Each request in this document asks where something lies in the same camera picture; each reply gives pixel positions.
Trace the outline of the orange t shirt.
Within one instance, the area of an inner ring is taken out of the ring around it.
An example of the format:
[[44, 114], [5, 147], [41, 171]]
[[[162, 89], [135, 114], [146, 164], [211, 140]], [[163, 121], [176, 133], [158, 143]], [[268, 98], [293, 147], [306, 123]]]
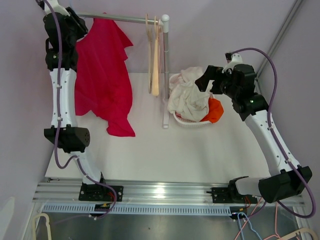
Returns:
[[218, 122], [224, 114], [224, 108], [219, 100], [212, 97], [208, 99], [208, 106], [209, 112], [201, 121], [209, 121], [214, 124]]

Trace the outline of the silver clothes rack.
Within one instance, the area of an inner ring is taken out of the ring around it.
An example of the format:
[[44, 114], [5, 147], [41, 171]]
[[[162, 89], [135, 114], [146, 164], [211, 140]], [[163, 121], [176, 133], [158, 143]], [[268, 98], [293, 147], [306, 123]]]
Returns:
[[[87, 13], [87, 12], [77, 12], [77, 14], [82, 18], [100, 18], [114, 20], [118, 22], [127, 22], [127, 23], [136, 23], [136, 24], [145, 24], [145, 19], [141, 17], [134, 16], [124, 16], [124, 15], [112, 15], [107, 13]], [[167, 110], [168, 101], [170, 96], [170, 87], [169, 87], [169, 78], [170, 78], [170, 51], [169, 51], [169, 22], [170, 17], [167, 14], [162, 15], [160, 20], [163, 23], [163, 32], [164, 32], [164, 107], [163, 107], [163, 119], [162, 127], [164, 129], [169, 128], [170, 124], [170, 113]], [[154, 25], [155, 21], [148, 19], [149, 25]]]

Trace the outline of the pink wire hanger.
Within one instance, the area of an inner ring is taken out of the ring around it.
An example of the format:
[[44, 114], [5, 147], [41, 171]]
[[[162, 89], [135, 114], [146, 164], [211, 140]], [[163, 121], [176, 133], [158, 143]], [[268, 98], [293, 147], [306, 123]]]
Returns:
[[164, 27], [163, 23], [160, 19], [158, 19], [158, 24], [155, 27], [156, 33], [156, 43], [157, 43], [157, 72], [160, 74], [162, 72], [162, 68], [164, 65], [164, 50], [165, 50], [165, 35], [164, 35]]

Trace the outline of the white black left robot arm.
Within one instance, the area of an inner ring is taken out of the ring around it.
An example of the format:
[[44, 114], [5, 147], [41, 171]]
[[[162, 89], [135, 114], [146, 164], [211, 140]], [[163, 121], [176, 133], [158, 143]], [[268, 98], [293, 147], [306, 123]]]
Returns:
[[79, 127], [75, 109], [75, 83], [77, 78], [78, 53], [76, 43], [88, 29], [83, 19], [70, 8], [58, 3], [44, 3], [44, 28], [48, 35], [45, 42], [45, 62], [51, 78], [53, 113], [50, 128], [44, 136], [54, 145], [53, 155], [59, 169], [65, 169], [75, 161], [82, 173], [82, 184], [90, 189], [97, 201], [107, 197], [102, 172], [88, 152], [90, 132]]

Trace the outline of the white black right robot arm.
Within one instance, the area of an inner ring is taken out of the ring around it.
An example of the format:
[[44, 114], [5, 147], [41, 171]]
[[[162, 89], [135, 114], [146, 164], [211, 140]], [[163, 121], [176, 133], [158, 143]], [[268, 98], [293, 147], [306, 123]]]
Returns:
[[231, 99], [233, 109], [249, 127], [257, 140], [267, 162], [269, 177], [238, 177], [230, 181], [227, 196], [232, 202], [240, 202], [246, 195], [258, 195], [268, 203], [297, 196], [305, 189], [304, 181], [309, 182], [313, 173], [309, 166], [302, 166], [284, 145], [289, 156], [286, 160], [272, 133], [278, 133], [275, 126], [268, 125], [268, 103], [255, 91], [256, 73], [248, 64], [237, 64], [232, 70], [209, 65], [204, 74], [195, 81], [198, 89], [204, 92], [212, 82], [211, 93], [226, 95]]

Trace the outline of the cream wooden hanger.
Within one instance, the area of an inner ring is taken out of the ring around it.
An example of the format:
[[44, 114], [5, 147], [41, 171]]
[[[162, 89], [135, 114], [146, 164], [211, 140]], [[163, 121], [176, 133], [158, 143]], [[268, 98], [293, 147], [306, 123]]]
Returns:
[[151, 79], [151, 94], [157, 97], [160, 94], [159, 90], [159, 54], [160, 54], [160, 38], [159, 38], [159, 25], [156, 23], [157, 17], [154, 17], [154, 52], [153, 52], [153, 72]]
[[149, 28], [149, 15], [145, 14], [145, 29], [147, 35], [147, 49], [148, 49], [148, 92], [152, 93], [152, 30]]

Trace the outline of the magenta t shirt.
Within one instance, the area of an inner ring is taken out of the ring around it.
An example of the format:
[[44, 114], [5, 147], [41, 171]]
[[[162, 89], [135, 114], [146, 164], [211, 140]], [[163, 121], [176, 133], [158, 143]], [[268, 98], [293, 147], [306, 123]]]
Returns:
[[95, 18], [88, 34], [77, 42], [75, 113], [93, 112], [107, 121], [116, 137], [135, 137], [128, 121], [133, 91], [125, 61], [131, 40], [113, 20]]

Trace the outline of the cream hanger on floor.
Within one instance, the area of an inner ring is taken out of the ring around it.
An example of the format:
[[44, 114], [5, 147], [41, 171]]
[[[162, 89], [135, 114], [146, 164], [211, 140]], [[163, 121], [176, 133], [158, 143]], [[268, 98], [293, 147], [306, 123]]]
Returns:
[[281, 236], [279, 238], [279, 240], [290, 240], [292, 238], [297, 237], [298, 235], [303, 235], [303, 234], [310, 235], [310, 237], [313, 240], [318, 240], [319, 239], [318, 235], [316, 234], [316, 232], [314, 230], [312, 230], [310, 228], [303, 227], [303, 228], [295, 230], [295, 231], [293, 231], [291, 233], [288, 233], [287, 235]]

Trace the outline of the pink hanger on floor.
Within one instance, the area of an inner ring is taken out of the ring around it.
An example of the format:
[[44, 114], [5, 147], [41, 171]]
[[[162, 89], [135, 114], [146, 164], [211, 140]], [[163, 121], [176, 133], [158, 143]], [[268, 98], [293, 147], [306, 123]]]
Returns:
[[244, 230], [248, 227], [257, 240], [275, 240], [279, 239], [280, 235], [277, 230], [278, 223], [278, 208], [276, 203], [275, 207], [266, 207], [266, 202], [263, 203], [260, 209], [258, 205], [254, 207], [250, 215], [237, 213], [237, 224], [239, 232], [234, 237], [235, 240], [245, 240]]

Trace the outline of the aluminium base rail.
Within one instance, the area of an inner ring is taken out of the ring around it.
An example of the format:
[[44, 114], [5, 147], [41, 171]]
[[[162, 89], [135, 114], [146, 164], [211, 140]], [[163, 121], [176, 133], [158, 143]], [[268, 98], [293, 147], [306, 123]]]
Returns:
[[38, 183], [33, 203], [48, 213], [102, 215], [231, 216], [256, 213], [265, 204], [256, 193], [234, 200], [227, 184], [111, 181], [115, 192], [86, 190], [80, 179], [48, 178]]

